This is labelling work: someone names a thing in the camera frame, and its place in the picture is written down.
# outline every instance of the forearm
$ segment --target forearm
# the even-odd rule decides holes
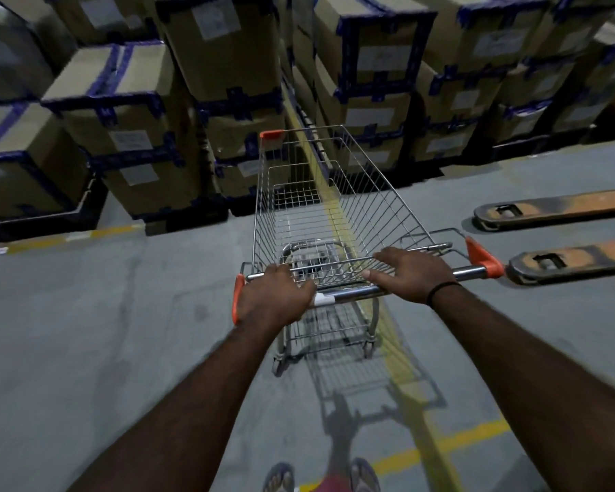
[[[615,490],[615,389],[462,287],[434,309],[555,490]]]
[[[273,333],[241,325],[70,490],[207,491]]]

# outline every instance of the flip-flop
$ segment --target flip-flop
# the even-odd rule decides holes
[[[365,471],[366,474],[373,479],[374,483],[367,483],[363,480],[362,471]],[[352,492],[380,492],[380,483],[378,482],[376,472],[366,459],[356,457],[351,461],[349,465],[349,477],[351,480]]]
[[[285,474],[289,473],[289,485],[287,489],[285,488]],[[277,463],[273,465],[273,468],[269,470],[266,478],[264,479],[264,484],[262,486],[262,492],[267,488],[271,479],[274,476],[281,477],[280,487],[271,492],[294,492],[294,468],[289,463]]]

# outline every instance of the hand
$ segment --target hand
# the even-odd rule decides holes
[[[362,276],[371,283],[394,293],[403,300],[424,304],[430,291],[445,281],[455,281],[449,264],[441,257],[425,252],[383,248],[374,258],[394,268],[394,276],[377,270],[364,270]]]
[[[312,280],[299,287],[288,264],[270,264],[264,276],[244,286],[237,303],[242,325],[262,323],[277,334],[299,320],[312,305],[317,285]]]

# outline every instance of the warehouse floor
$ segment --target warehouse floor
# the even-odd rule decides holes
[[[400,193],[428,229],[478,233],[469,216],[484,203],[615,188],[615,143],[449,174]],[[101,227],[130,224],[110,198]],[[0,256],[0,491],[67,487],[224,338],[252,228],[252,216],[230,217],[169,235],[114,231]],[[507,261],[525,250],[615,239],[615,219],[475,237]],[[615,381],[615,276],[539,288],[503,279],[466,286]],[[362,361],[350,347],[304,359],[278,379],[268,355],[213,490],[255,491],[283,460],[295,465],[305,492],[352,456],[374,463],[386,492],[541,486],[434,314],[394,297],[384,303],[384,345],[374,359]]]

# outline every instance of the pink fabric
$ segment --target pink fabric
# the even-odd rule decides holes
[[[313,492],[351,492],[351,487],[343,476],[327,476]]]

